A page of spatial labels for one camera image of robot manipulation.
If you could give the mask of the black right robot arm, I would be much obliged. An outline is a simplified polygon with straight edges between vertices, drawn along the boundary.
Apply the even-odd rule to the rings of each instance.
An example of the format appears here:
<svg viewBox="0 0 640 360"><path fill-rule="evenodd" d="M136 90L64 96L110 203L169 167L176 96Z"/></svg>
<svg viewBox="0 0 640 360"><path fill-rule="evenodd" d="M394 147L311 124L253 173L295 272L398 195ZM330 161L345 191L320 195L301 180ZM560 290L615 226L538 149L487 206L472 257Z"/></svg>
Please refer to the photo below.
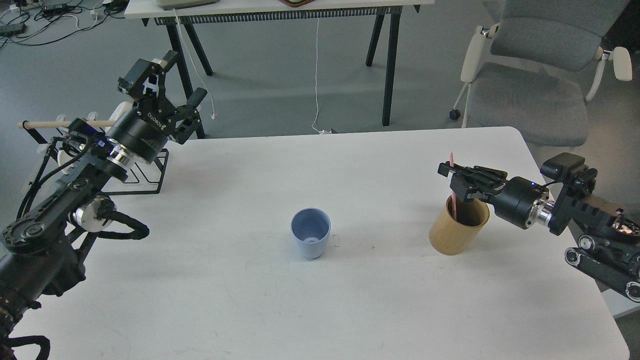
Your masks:
<svg viewBox="0 0 640 360"><path fill-rule="evenodd" d="M627 299L640 301L639 226L623 207L594 195L597 169L585 158L563 152L542 164L551 183L562 184L550 199L548 184L523 177L507 179L502 170L441 162L438 173L452 175L450 188L465 203L474 199L492 205L499 218L521 229L539 223L560 235L570 222L582 230L577 246L568 248L567 264L605 284Z"/></svg>

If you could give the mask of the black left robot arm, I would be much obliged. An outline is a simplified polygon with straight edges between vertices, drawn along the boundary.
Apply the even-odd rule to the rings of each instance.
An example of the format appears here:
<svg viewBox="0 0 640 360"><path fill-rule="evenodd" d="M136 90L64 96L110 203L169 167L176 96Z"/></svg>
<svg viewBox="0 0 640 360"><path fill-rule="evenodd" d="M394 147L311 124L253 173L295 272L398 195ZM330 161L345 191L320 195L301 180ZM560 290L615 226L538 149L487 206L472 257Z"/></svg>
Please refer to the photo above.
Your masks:
<svg viewBox="0 0 640 360"><path fill-rule="evenodd" d="M132 166L167 157L168 141L184 144L201 127L198 106L207 91L198 88L185 105L166 96L167 72L181 59L173 50L151 61L139 59L118 89L132 98L109 121L76 118L55 123L64 136L53 137L16 219L1 231L6 254L0 265L1 358L14 348L39 346L37 359L50 355L42 335L10 337L39 296L62 296L84 281L84 262L96 239L141 240L149 228L118 211L108 193L109 180L125 182Z"/></svg>

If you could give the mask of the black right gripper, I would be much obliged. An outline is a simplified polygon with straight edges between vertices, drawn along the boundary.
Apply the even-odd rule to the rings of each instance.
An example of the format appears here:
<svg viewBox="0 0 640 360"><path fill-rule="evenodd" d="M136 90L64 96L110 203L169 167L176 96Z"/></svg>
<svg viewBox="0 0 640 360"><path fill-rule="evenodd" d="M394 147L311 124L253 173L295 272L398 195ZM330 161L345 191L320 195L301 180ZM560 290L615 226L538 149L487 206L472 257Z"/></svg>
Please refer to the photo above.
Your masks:
<svg viewBox="0 0 640 360"><path fill-rule="evenodd" d="M497 186L508 176L503 170L441 162L438 174L448 177L450 173L462 177L462 180L450 182L450 188L458 199L464 203L471 203L474 199L489 203L498 218L524 230L534 224L538 203L549 199L549 190L545 186L523 177L511 178L501 191Z"/></svg>

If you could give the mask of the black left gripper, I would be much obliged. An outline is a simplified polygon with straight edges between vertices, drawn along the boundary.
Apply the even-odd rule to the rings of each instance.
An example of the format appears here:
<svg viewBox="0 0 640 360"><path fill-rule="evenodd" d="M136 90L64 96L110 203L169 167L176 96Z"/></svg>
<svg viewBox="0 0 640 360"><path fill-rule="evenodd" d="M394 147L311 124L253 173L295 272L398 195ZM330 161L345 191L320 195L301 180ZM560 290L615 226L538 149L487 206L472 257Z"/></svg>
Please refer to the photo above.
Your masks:
<svg viewBox="0 0 640 360"><path fill-rule="evenodd" d="M173 50L167 51L161 59L138 59L128 73L118 79L118 90L142 106L144 115L164 116L173 107L166 97L165 78L178 59L178 52ZM134 153L140 161L151 164L169 139L183 145L201 127L198 106L206 95L206 89L197 88L185 105L173 110L167 118L167 135L130 109L118 117L107 136Z"/></svg>

